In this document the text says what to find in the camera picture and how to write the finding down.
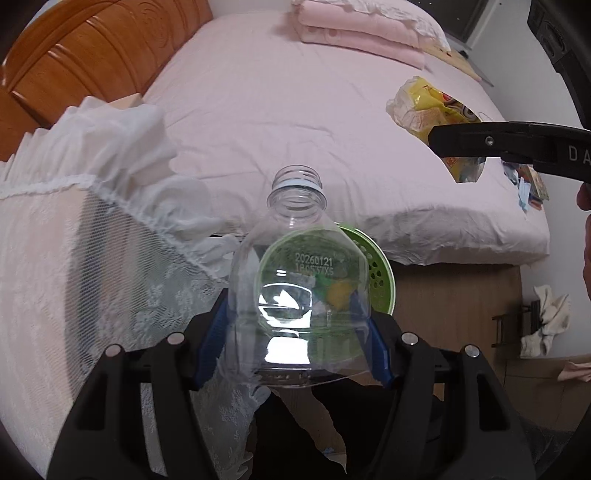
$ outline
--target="pink cloth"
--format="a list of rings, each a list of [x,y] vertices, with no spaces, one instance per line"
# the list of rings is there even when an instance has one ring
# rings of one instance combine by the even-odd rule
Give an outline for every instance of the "pink cloth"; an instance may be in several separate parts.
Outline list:
[[[302,25],[309,27],[363,32],[415,48],[422,48],[433,42],[433,39],[419,35],[400,20],[392,20],[379,13],[356,12],[347,6],[305,0],[295,7],[295,14]]]
[[[575,364],[573,362],[566,362],[566,365],[558,375],[558,381],[564,382],[566,380],[581,380],[581,382],[588,382],[591,380],[591,363],[589,364]]]
[[[425,67],[424,52],[408,45],[362,32],[308,27],[300,24],[296,19],[294,19],[293,23],[302,42],[355,48],[407,63],[420,70]]]

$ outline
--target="window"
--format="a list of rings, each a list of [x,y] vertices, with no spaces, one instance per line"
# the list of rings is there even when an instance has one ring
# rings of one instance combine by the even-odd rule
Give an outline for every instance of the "window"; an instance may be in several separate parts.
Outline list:
[[[445,33],[466,43],[489,0],[410,0],[428,12]]]

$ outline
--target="plastic bag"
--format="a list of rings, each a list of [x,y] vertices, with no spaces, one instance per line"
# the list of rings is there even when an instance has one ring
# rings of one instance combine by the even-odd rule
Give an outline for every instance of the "plastic bag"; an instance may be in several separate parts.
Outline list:
[[[407,81],[389,100],[386,111],[399,126],[429,145],[428,136],[437,125],[480,123],[463,103],[437,90],[421,77]],[[448,157],[441,159],[457,183],[480,178],[486,157]]]

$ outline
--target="white lace fabric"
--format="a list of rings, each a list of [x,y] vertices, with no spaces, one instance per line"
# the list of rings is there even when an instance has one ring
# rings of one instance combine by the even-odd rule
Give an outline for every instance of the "white lace fabric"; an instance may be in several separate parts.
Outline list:
[[[42,475],[104,349],[146,348],[184,330],[225,285],[238,241],[210,237],[222,223],[205,186],[168,168],[175,154],[158,108],[120,111],[88,98],[0,164],[0,420]],[[221,478],[242,472],[266,394],[216,372],[196,397]],[[228,409],[228,435],[212,435]],[[162,471],[148,430],[152,467]]]

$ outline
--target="clear plastic bottle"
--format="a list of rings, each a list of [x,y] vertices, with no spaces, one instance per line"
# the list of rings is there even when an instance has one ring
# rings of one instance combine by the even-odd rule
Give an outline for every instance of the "clear plastic bottle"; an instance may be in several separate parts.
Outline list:
[[[367,260],[325,214],[319,175],[282,168],[267,205],[232,264],[226,371],[286,387],[367,371]]]

